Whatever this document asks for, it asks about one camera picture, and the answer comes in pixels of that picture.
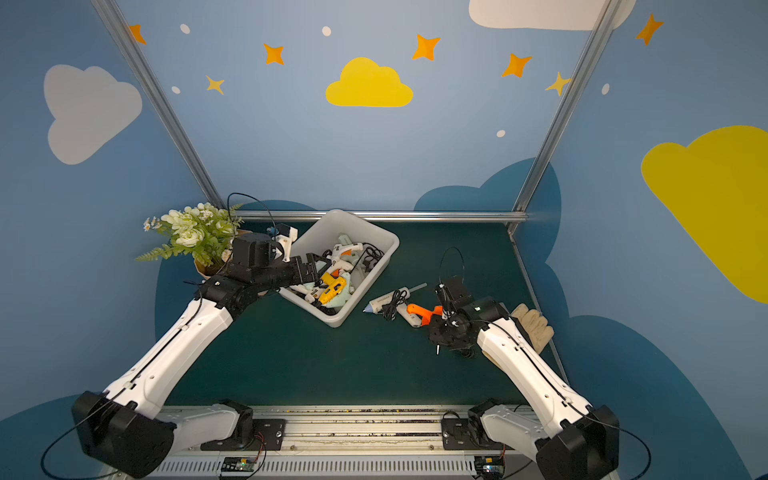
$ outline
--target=work glove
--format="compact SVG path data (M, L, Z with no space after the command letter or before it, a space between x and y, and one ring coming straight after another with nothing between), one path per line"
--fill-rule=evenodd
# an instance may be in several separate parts
M536 353L541 353L547 343L552 339L554 330L547 325L547 319L544 318L538 310L529 310L524 303L515 308L511 316L520 320L520 324L523 325L525 332L531 337L531 347L536 350Z

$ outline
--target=vented metal panel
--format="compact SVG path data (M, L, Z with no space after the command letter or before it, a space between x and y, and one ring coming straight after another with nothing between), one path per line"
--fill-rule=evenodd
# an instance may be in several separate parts
M147 478L153 480L217 480L225 454L169 457ZM254 478L414 477L470 478L470 455L317 455L267 456ZM222 478L247 477L249 472L225 473Z

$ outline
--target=yellow star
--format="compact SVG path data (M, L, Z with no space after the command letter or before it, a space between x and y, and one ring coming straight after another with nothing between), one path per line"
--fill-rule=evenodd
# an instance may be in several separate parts
M560 76L560 72L558 72L558 80L554 84L546 87L545 90L557 90L558 91L558 97L560 97L560 96L563 95L563 87L569 81L571 81L570 78L566 78L565 80L563 80L563 77Z
M208 81L210 82L210 84L208 85L208 90L218 90L220 94L222 95L224 94L224 92L221 91L221 84L224 83L224 80L213 81L210 79L208 75L206 75L205 78L207 78Z

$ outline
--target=white cloud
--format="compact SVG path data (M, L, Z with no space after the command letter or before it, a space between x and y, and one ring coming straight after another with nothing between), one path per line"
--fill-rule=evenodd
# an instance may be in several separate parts
M614 28L627 19L635 0L624 0ZM488 28L591 30L604 0L469 0L469 16Z
M55 65L45 74L45 103L55 120L48 145L60 161L79 164L141 113L141 94L106 70Z

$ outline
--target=orange star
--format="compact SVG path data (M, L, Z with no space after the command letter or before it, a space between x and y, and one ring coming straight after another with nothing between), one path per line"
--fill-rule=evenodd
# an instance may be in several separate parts
M528 63L528 60L531 60L532 58L533 57L518 58L515 57L515 54L509 55L509 66L504 70L504 73L502 73L502 77L506 77L507 75L517 75L522 78L523 68L525 68L525 64Z
M654 14L650 14L650 18L648 19L648 23L645 24L645 28L643 28L643 31L637 34L637 37L635 38L645 41L645 45L648 45L650 38L654 36L656 30L662 25L664 25L664 22L656 22L654 20Z
M419 39L419 46L416 49L416 53L413 54L413 59L427 58L431 61L435 60L435 45L440 41L439 38L424 38L421 35L416 36Z
M283 54L283 47L272 48L265 43L264 48L266 48L266 64L267 65L269 65L270 63L279 63L281 65L285 65L283 63L283 57L281 56Z
M128 28L131 29L131 34L137 42L143 43L144 45L147 44L147 42L144 41L144 37L141 36L141 25L131 25Z

